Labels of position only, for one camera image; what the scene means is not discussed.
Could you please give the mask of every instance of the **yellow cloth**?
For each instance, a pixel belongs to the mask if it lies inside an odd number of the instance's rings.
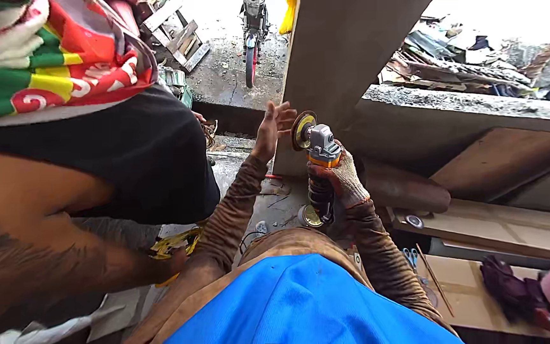
[[[296,0],[286,0],[288,2],[288,10],[284,17],[284,22],[279,27],[279,34],[289,34],[292,32],[292,25],[294,24],[294,14],[296,13]]]

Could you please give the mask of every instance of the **red rim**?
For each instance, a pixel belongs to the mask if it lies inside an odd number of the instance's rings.
[[[256,65],[258,64],[258,47],[254,48],[254,63],[252,63],[252,84],[254,84],[254,76],[256,75]]]

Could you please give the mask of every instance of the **knitted glove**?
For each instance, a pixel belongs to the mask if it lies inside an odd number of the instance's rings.
[[[339,166],[326,168],[312,162],[307,163],[307,170],[311,175],[326,178],[332,184],[334,193],[339,197],[345,208],[366,202],[370,194],[360,183],[357,177],[356,166],[351,153],[343,148]]]

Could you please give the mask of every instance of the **blue shirt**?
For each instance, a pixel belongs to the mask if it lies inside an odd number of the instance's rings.
[[[170,338],[172,343],[462,343],[359,283],[320,254],[261,260]]]

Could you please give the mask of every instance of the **brown long-sleeve shirt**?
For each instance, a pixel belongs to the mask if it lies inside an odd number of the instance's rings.
[[[289,228],[254,240],[237,269],[233,258],[252,217],[266,165],[249,156],[205,225],[197,247],[165,297],[125,344],[162,343],[256,262],[284,254],[322,254],[356,280],[455,333],[430,304],[405,257],[389,237],[371,200],[347,210],[365,274],[330,238],[307,228]]]

